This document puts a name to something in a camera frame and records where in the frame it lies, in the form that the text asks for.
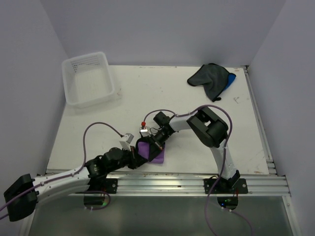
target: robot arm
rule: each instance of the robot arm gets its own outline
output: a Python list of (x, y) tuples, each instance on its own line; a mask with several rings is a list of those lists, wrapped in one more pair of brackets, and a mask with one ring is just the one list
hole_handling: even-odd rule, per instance
[[(159, 125), (160, 130), (155, 135), (148, 135), (147, 139), (150, 143), (149, 161), (153, 160), (161, 152), (163, 144), (173, 133), (192, 129), (199, 140), (210, 148), (218, 167), (218, 173), (221, 172), (224, 142), (227, 138), (228, 126), (212, 110), (205, 107), (190, 116), (173, 116), (171, 118), (167, 117), (163, 112), (159, 112), (154, 117), (154, 121)], [(225, 149), (226, 157), (221, 178), (231, 188), (240, 178), (240, 174), (233, 163), (228, 147), (225, 147)]]
[[(162, 152), (165, 142), (172, 134), (192, 129), (200, 141), (210, 148), (217, 163), (218, 172), (221, 171), (228, 126), (209, 108), (202, 108), (187, 117), (173, 116), (170, 118), (160, 112), (154, 117), (154, 121), (159, 125), (159, 131), (153, 135), (148, 128), (142, 126), (140, 133), (142, 136), (146, 134), (146, 137), (137, 141), (137, 143), (139, 141), (148, 143), (149, 161)], [(23, 219), (30, 215), (36, 207), (61, 196), (86, 190), (102, 190), (106, 176), (110, 172), (125, 166), (136, 169), (148, 162), (138, 154), (137, 144), (136, 147), (130, 146), (132, 139), (131, 134), (125, 134), (120, 140), (123, 149), (114, 147), (104, 155), (97, 156), (86, 162), (79, 173), (76, 168), (49, 177), (31, 178), (29, 174), (21, 176), (4, 193), (10, 221)], [(228, 148), (225, 148), (226, 160), (219, 185), (222, 188), (232, 188), (240, 174), (233, 164)], [(20, 196), (28, 189), (32, 190)]]
[(102, 190), (110, 172), (125, 166), (136, 169), (146, 163), (148, 160), (130, 146), (132, 139), (131, 134), (125, 134), (120, 140), (123, 149), (114, 147), (104, 155), (97, 156), (86, 162), (77, 174), (76, 171), (81, 167), (48, 177), (31, 178), (27, 174), (18, 178), (4, 193), (7, 203), (24, 191), (38, 187), (17, 197), (7, 206), (10, 221), (21, 220), (32, 214), (35, 208), (62, 196), (86, 190)]

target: metal frame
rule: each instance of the metal frame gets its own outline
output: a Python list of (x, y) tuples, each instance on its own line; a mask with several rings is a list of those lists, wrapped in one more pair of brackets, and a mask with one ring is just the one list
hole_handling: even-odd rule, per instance
[(273, 160), (270, 149), (269, 149), (265, 129), (264, 129), (264, 126), (263, 126), (261, 118), (260, 118), (260, 113), (258, 110), (256, 99), (255, 99), (255, 96), (253, 94), (250, 77), (248, 75), (248, 70), (246, 67), (243, 67), (243, 70), (244, 70), (244, 74), (245, 74), (246, 81), (247, 81), (247, 86), (249, 88), (249, 92), (250, 92), (250, 96), (251, 96), (252, 107), (254, 108), (254, 113), (255, 113), (257, 124), (258, 124), (258, 130), (259, 130), (260, 138), (263, 142), (263, 149), (264, 149), (264, 153), (265, 153), (265, 158), (266, 158), (266, 160)]
[(286, 210), (287, 217), (289, 219), (289, 223), (290, 223), (293, 235), (294, 236), (301, 236), (302, 231), (301, 231), (301, 228), (298, 224), (297, 217), (296, 217), (296, 214), (295, 214), (294, 209), (293, 209), (291, 197), (290, 196), (283, 196), (282, 199), (283, 199), (284, 207)]
[[(203, 179), (212, 175), (161, 174), (161, 173), (113, 173), (108, 178), (117, 178), (118, 196), (205, 196)], [(248, 185), (248, 194), (239, 196), (290, 196), (285, 177), (242, 176)]]

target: dark gray cloth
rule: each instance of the dark gray cloth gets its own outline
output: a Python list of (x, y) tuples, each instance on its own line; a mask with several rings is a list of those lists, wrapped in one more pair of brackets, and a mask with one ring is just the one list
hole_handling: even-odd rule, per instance
[(221, 100), (218, 96), (227, 86), (229, 74), (230, 72), (224, 67), (210, 63), (200, 67), (200, 69), (187, 80), (187, 83), (191, 86), (202, 85), (207, 97), (214, 102)]

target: purple sponge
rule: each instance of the purple sponge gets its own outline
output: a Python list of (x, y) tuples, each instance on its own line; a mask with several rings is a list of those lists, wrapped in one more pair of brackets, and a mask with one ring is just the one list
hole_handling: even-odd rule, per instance
[[(149, 144), (145, 142), (138, 143), (138, 153), (146, 159), (149, 159)], [(162, 164), (164, 162), (165, 145), (163, 151), (149, 163)]]

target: white plastic basket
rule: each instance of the white plastic basket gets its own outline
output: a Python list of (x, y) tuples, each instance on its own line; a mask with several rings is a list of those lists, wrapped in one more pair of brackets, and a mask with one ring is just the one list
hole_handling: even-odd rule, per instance
[(83, 108), (108, 101), (115, 94), (115, 83), (103, 52), (67, 59), (62, 63), (62, 70), (69, 105)]

